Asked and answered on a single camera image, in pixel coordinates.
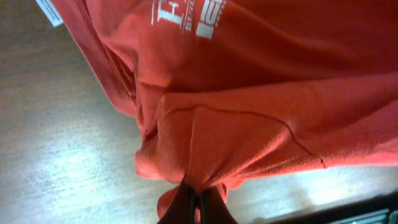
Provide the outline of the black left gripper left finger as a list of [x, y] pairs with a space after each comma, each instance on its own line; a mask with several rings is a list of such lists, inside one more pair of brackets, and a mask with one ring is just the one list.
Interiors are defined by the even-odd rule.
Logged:
[[185, 182], [164, 193], [157, 202], [158, 224], [193, 224], [195, 192]]

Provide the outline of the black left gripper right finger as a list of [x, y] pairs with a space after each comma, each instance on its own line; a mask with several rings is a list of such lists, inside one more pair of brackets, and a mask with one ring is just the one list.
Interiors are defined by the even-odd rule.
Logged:
[[199, 206], [201, 224], [237, 224], [216, 187], [201, 193]]

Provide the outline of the orange red printed t-shirt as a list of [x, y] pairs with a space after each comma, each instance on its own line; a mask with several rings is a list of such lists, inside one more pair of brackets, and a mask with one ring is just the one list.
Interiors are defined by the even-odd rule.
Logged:
[[55, 1], [139, 176], [199, 196], [246, 180], [397, 164], [397, 1]]

